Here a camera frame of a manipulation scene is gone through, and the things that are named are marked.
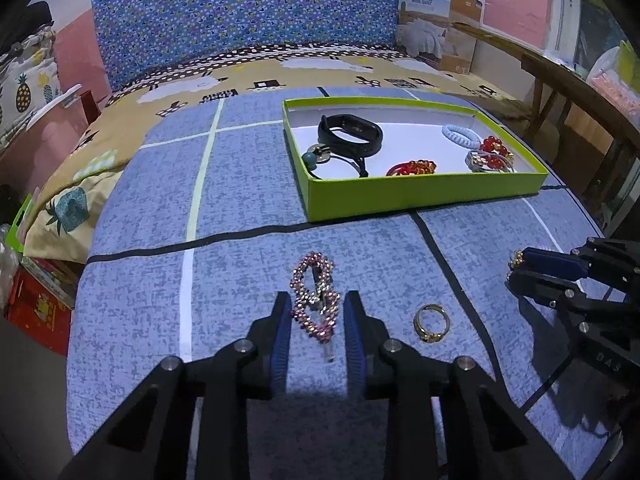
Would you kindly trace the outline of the black smart band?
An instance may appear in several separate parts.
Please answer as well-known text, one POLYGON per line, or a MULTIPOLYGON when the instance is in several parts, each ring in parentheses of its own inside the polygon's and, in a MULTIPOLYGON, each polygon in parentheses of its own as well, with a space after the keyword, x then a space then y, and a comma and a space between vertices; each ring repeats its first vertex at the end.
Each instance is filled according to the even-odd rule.
POLYGON ((337 155, 368 158, 381 151, 383 130, 374 122, 352 114, 322 115, 318 141, 337 155))

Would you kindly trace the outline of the gold black flower charm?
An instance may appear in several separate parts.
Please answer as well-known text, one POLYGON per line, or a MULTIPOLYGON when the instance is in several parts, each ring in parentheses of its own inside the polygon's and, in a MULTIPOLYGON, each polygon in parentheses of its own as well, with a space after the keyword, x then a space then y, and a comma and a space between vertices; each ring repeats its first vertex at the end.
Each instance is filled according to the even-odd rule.
POLYGON ((508 274, 506 274, 507 278, 510 278, 511 274, 515 271, 517 271, 518 269, 521 269, 521 267, 524 264, 524 252, 522 252, 521 250, 516 250, 512 256, 511 259, 509 260, 508 263, 508 274))

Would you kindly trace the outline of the green white shallow box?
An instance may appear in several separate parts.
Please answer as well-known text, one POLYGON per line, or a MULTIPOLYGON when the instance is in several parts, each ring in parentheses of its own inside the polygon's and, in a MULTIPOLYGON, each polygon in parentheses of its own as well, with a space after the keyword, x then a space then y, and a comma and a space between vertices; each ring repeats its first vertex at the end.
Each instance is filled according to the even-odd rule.
POLYGON ((311 222, 537 193, 548 170, 497 118, 452 103, 320 96, 282 104, 283 128, 311 222), (337 155, 318 141, 322 115, 352 114, 383 130, 381 151, 337 155), (434 174, 386 177, 409 160, 432 160, 434 174))

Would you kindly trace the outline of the tan sheep print bedsheet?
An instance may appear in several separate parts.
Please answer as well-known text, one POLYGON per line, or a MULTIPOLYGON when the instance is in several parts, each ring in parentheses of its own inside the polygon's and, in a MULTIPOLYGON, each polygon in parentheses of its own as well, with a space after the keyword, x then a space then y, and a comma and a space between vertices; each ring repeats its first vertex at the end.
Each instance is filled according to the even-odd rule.
POLYGON ((401 99, 421 92, 458 96, 506 122, 524 105, 474 74, 439 72, 396 50, 340 44, 290 44, 229 53, 156 70, 112 94, 74 150, 55 166, 27 216, 24 254, 83 263, 107 197, 144 142, 165 143, 207 134, 215 106, 240 109, 248 124, 252 96, 277 102, 303 90, 351 92, 379 88, 401 99))

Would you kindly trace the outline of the cardboard quilt box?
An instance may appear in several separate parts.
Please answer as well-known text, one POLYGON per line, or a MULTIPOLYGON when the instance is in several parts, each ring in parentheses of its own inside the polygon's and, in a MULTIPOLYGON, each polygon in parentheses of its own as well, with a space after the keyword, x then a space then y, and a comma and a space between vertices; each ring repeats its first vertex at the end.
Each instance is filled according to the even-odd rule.
POLYGON ((398 0, 395 44, 410 58, 435 70, 467 74, 476 38, 457 30, 456 23, 482 24, 485 0, 398 0))

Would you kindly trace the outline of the blue patterned headboard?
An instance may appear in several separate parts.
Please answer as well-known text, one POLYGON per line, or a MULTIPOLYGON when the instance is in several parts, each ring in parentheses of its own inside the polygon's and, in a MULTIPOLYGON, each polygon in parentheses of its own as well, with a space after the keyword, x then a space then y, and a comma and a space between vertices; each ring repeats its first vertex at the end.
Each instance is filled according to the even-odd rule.
POLYGON ((392 44, 398 0, 91 0, 113 90, 204 55, 274 44, 392 44))

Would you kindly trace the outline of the wooden chair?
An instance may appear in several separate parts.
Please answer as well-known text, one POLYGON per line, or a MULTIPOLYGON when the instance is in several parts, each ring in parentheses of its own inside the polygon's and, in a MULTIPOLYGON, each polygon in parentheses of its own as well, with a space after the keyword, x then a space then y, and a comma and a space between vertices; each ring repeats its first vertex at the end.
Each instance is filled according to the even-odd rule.
POLYGON ((639 130, 593 86, 569 68, 546 58, 541 50, 462 22, 455 22, 454 28, 516 58, 521 69, 535 77, 532 114, 525 133, 527 144, 534 142, 558 96, 565 99, 561 122, 567 118, 570 108, 577 106, 612 136, 613 142, 586 188, 590 206, 603 206, 612 200, 639 157, 639 130))

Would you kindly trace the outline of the red box on floor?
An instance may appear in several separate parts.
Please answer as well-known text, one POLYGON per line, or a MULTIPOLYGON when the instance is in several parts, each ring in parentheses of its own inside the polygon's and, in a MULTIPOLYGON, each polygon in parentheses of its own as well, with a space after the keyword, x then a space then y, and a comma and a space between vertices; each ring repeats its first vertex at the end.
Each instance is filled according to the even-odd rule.
POLYGON ((37 344, 67 356, 78 282, 77 269, 65 262, 24 258, 4 317, 37 344))

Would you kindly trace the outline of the pineapple print bag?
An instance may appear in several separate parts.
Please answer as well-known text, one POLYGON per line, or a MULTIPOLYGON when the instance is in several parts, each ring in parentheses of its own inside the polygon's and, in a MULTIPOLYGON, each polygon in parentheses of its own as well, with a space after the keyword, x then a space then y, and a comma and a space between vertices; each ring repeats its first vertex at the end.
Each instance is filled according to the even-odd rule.
POLYGON ((54 43, 55 31, 43 26, 1 55, 1 151, 62 93, 54 43))

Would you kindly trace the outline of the blue checked blanket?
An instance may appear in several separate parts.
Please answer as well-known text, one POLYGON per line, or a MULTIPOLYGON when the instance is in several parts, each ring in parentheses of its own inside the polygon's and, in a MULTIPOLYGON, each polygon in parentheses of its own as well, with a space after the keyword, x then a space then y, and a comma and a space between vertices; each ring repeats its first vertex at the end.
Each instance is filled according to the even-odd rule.
POLYGON ((608 380, 568 356, 556 314, 506 289, 508 259, 573 249, 597 233, 556 177, 530 197, 307 221, 280 92, 172 114, 144 138, 99 216, 80 279, 67 359, 67 430, 79 451, 165 356, 205 359, 293 301, 285 390, 250 404, 253 474, 377 479, 386 408, 347 396, 344 322, 322 344, 329 292, 426 356, 467 354, 576 478, 611 430, 608 380))

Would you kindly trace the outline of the pink beaded hair clip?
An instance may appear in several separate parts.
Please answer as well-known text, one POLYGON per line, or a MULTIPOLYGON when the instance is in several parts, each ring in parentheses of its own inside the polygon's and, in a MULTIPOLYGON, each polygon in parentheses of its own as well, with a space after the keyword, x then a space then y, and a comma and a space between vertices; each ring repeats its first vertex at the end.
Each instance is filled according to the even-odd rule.
POLYGON ((334 263, 321 252, 308 252, 292 272, 292 318, 320 344, 327 363, 335 359, 333 336, 340 313, 341 295, 333 286, 334 263))

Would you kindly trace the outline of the pink storage bin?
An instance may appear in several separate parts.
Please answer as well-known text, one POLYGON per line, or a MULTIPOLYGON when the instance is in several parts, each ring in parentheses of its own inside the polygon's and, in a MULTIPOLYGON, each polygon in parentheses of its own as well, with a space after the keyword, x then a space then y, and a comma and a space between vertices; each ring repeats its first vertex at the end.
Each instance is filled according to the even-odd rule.
POLYGON ((1 183, 24 197, 43 188, 88 127, 81 85, 44 106, 1 154, 1 183))

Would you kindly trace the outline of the black bag on top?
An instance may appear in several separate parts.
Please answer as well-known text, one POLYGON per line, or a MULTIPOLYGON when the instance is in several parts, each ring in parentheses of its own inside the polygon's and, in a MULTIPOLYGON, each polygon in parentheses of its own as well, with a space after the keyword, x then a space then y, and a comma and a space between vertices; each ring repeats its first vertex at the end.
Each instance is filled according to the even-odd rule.
POLYGON ((22 42, 42 26, 52 23, 49 3, 38 1, 25 6, 1 23, 1 54, 10 52, 14 44, 22 42))

